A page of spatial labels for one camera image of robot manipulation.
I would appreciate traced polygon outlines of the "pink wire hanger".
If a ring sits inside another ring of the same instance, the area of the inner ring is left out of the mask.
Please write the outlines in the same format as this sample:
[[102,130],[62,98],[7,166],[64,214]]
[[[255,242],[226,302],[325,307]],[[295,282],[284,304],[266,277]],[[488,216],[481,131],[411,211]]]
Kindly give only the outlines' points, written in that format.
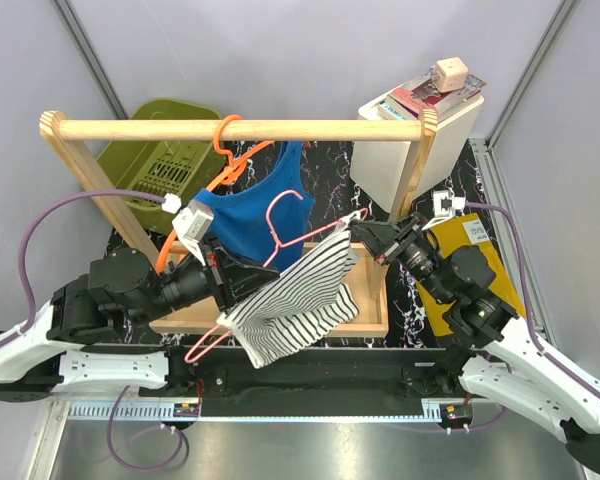
[[[269,228],[269,233],[271,234],[274,249],[271,255],[264,262],[264,266],[268,267],[269,264],[276,258],[279,252],[282,249],[291,247],[296,244],[300,244],[305,242],[307,239],[317,235],[323,231],[326,231],[330,228],[344,228],[347,226],[351,220],[364,220],[368,216],[368,209],[363,207],[358,210],[354,210],[351,214],[342,217],[330,224],[327,224],[323,227],[320,227],[316,230],[309,231],[308,230],[308,220],[304,217],[301,218],[302,222],[300,223],[297,230],[301,233],[301,236],[297,236],[296,238],[291,238],[290,229],[286,226],[283,227],[283,236],[279,235],[279,232],[276,230],[275,220],[281,220],[282,216],[278,215],[274,217],[273,211],[275,206],[286,196],[292,195],[298,201],[302,202],[304,200],[304,196],[301,195],[298,191],[294,189],[287,189],[279,193],[276,197],[274,197],[269,203],[267,210],[265,212],[265,220],[267,226]],[[207,340],[210,336],[215,335],[218,329],[221,327],[221,324],[216,324],[211,327],[206,333],[202,335],[202,337],[194,344],[193,347],[187,352],[184,357],[184,360],[188,364],[194,364],[198,362],[204,355],[206,355],[211,349],[220,344],[223,340],[228,338],[229,336],[236,336],[236,333],[232,331],[230,328],[227,329],[225,333],[223,333],[219,338],[214,340],[211,344],[206,347],[202,347],[202,344],[205,340]]]

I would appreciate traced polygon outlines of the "striped white tank top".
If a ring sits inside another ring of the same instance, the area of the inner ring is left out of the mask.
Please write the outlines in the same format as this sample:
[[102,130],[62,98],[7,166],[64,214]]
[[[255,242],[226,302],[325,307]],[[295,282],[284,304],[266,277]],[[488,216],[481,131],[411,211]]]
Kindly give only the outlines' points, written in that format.
[[216,323],[227,328],[260,369],[304,350],[337,326],[359,315],[344,282],[359,257],[351,246],[349,224],[358,212],[338,220],[319,244]]

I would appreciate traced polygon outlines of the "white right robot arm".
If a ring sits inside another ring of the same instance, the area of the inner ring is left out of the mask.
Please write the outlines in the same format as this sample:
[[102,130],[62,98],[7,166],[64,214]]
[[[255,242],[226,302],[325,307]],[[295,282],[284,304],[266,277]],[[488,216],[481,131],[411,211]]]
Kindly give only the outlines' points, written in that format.
[[490,288],[496,278],[476,245],[443,256],[421,216],[399,222],[354,220],[352,231],[380,265],[401,265],[439,305],[459,339],[434,371],[446,396],[462,390],[501,404],[561,441],[600,475],[600,380],[540,338]]

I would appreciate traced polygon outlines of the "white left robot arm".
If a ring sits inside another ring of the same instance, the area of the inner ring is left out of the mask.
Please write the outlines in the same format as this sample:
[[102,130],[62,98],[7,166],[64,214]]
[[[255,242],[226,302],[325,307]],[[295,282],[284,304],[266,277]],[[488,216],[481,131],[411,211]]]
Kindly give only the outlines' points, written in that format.
[[146,325],[206,299],[228,312],[280,276],[215,236],[202,247],[205,260],[188,256],[163,273],[145,254],[120,249],[93,261],[25,321],[0,331],[0,401],[125,386],[138,387],[143,397],[193,391],[196,372],[169,348],[126,353],[110,343],[123,336],[126,322]]

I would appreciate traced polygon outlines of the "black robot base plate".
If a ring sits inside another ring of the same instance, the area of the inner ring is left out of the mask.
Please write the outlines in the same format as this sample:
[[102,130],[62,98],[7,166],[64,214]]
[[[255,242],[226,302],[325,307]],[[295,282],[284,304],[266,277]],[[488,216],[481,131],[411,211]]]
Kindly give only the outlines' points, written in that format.
[[140,388],[142,397],[202,395],[202,416],[397,417],[422,412],[423,399],[462,399],[458,380],[443,370],[441,349],[309,348],[268,366],[252,366],[238,347],[219,347],[187,366],[169,351],[167,384]]

